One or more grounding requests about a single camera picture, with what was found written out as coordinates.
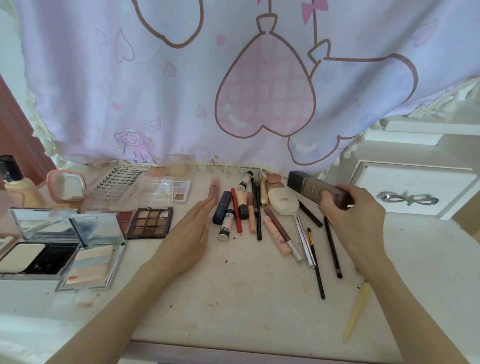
white drawer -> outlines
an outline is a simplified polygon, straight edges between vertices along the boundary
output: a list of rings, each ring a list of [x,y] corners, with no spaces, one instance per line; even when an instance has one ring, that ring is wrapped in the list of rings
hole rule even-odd
[[[438,215],[477,175],[467,170],[435,167],[415,167],[398,164],[362,162],[355,171],[350,184],[365,188],[387,212],[419,215]],[[417,199],[426,194],[439,199],[432,206],[413,203],[387,203],[381,200],[382,193],[403,197],[414,195]]]

desk surface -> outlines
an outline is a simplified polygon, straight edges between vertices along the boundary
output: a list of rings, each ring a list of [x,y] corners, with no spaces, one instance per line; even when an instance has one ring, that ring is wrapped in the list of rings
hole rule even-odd
[[[85,166],[81,170],[90,181],[100,173]],[[175,205],[173,224],[207,196],[214,176],[221,177],[221,190],[237,186],[241,179],[239,173],[220,176],[198,171],[188,203]],[[302,201],[322,216],[315,204]],[[325,301],[320,299],[315,272],[291,256],[283,258],[265,228],[264,239],[258,242],[244,221],[242,234],[233,231],[229,242],[221,242],[219,226],[208,223],[204,259],[163,292],[133,339],[400,363],[374,296],[349,343],[343,343],[342,332],[363,278],[337,241],[344,276],[338,279],[324,228],[317,228],[303,212],[300,216],[313,232]],[[298,243],[292,217],[279,220]],[[413,294],[472,362],[479,359],[480,246],[453,221],[429,216],[388,214],[384,234],[387,253]],[[57,282],[0,281],[0,352],[34,363],[46,361],[122,289],[159,244],[161,240],[130,242],[110,291],[54,292]]]

yellow stick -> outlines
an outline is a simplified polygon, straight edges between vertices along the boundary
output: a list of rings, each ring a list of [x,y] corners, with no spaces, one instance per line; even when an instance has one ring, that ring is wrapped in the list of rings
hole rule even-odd
[[[370,292],[372,292],[372,287],[370,286],[370,283],[364,282],[361,290],[360,290],[360,296],[358,297],[357,302],[355,303],[355,307],[353,308],[352,315],[350,316],[350,320],[348,322],[347,327],[345,328],[345,331],[343,333],[343,342],[347,343],[348,339],[350,338],[350,335],[352,334],[353,329],[355,328],[355,325],[357,323],[357,320],[363,311],[363,307],[365,306],[366,302],[368,301],[368,298],[370,296]]]

cartoon print curtain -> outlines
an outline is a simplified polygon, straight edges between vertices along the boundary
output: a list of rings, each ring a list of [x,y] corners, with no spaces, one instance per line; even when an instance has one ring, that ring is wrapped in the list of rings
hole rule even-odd
[[[386,114],[479,73],[478,0],[16,0],[62,155],[328,168]]]

red pencil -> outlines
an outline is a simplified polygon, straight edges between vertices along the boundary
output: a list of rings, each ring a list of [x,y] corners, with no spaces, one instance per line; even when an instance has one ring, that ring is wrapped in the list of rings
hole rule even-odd
[[[239,210],[239,203],[237,201],[237,193],[235,191],[235,188],[232,188],[231,191],[232,191],[233,208],[235,209],[235,221],[237,222],[237,231],[240,233],[240,232],[243,232],[243,229],[241,228],[240,210]]]

